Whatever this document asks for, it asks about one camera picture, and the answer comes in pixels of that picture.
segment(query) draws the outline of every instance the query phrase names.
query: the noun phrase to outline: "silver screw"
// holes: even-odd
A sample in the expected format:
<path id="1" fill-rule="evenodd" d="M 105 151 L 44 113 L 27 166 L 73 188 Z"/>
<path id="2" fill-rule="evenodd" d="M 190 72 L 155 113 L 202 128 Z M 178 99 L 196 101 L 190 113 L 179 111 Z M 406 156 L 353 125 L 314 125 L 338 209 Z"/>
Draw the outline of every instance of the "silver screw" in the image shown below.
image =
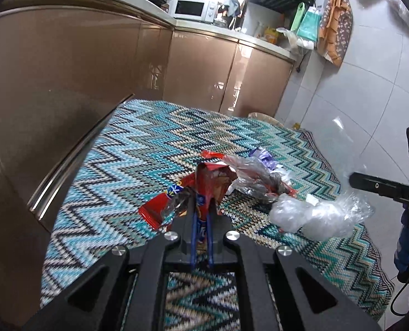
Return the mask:
<path id="1" fill-rule="evenodd" d="M 289 256 L 292 253 L 292 249 L 290 248 L 290 246 L 281 245 L 281 246 L 278 246 L 278 252 L 282 256 Z"/>
<path id="2" fill-rule="evenodd" d="M 169 241 L 177 240 L 178 234 L 174 231 L 168 231 L 165 233 L 165 239 Z"/>
<path id="3" fill-rule="evenodd" d="M 226 233 L 226 238 L 232 241 L 238 240 L 240 238 L 240 233 L 235 230 L 228 231 Z"/>
<path id="4" fill-rule="evenodd" d="M 113 254 L 115 256 L 122 256 L 126 253 L 126 248 L 123 245 L 116 245 L 113 247 Z"/>

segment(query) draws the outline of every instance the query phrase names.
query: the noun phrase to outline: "yellow object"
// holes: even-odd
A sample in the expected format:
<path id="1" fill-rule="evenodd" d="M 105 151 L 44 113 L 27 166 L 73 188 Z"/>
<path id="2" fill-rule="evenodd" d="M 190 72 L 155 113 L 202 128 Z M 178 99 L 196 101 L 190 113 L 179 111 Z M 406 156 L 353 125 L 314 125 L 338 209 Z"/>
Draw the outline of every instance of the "yellow object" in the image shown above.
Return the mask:
<path id="1" fill-rule="evenodd" d="M 267 42 L 276 44 L 278 41 L 279 32 L 275 28 L 267 27 L 264 31 L 264 37 Z"/>

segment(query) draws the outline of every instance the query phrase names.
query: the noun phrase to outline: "candy wrapper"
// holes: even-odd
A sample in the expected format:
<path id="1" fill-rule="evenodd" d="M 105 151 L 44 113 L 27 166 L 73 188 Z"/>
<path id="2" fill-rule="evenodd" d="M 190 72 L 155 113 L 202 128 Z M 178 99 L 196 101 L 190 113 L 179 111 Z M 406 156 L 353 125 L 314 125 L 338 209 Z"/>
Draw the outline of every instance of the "candy wrapper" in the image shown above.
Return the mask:
<path id="1" fill-rule="evenodd" d="M 195 173 L 182 178 L 139 208 L 139 214 L 154 229 L 159 229 L 166 216 L 175 212 L 181 214 L 187 209 L 187 200 L 196 193 L 199 240 L 206 235 L 206 218 L 209 204 L 215 199 L 221 203 L 227 188 L 236 174 L 225 164 L 200 163 Z"/>
<path id="2" fill-rule="evenodd" d="M 238 178 L 230 187 L 241 193 L 265 202 L 275 202 L 278 200 L 279 195 L 283 193 L 292 196 L 296 194 L 296 191 L 282 180 L 281 173 L 269 169 L 258 157 L 243 158 L 209 152 L 207 150 L 204 150 L 201 155 L 205 158 L 220 158 L 224 163 L 233 168 Z M 271 166 L 272 160 L 268 160 L 268 163 Z"/>

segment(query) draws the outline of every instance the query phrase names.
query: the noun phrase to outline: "microwave door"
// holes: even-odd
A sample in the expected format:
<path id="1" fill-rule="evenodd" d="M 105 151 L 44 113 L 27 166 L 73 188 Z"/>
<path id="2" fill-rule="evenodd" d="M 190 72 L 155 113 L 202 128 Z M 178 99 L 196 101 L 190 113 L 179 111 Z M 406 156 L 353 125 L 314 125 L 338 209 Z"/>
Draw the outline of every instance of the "microwave door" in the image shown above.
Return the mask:
<path id="1" fill-rule="evenodd" d="M 175 15 L 188 19 L 195 17 L 197 20 L 201 20 L 203 8 L 204 2 L 179 0 L 175 8 Z"/>

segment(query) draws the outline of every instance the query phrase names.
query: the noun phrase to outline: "teal bag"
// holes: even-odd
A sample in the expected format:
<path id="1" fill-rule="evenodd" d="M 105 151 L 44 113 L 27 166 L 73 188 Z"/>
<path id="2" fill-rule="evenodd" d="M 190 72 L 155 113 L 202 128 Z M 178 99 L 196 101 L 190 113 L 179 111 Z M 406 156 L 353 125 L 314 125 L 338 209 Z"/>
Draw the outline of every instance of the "teal bag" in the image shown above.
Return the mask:
<path id="1" fill-rule="evenodd" d="M 311 6 L 309 10 L 305 13 L 302 19 L 301 25 L 298 28 L 297 36 L 304 39 L 309 39 L 310 41 L 318 41 L 318 28 L 321 21 L 321 15 L 318 10 Z"/>

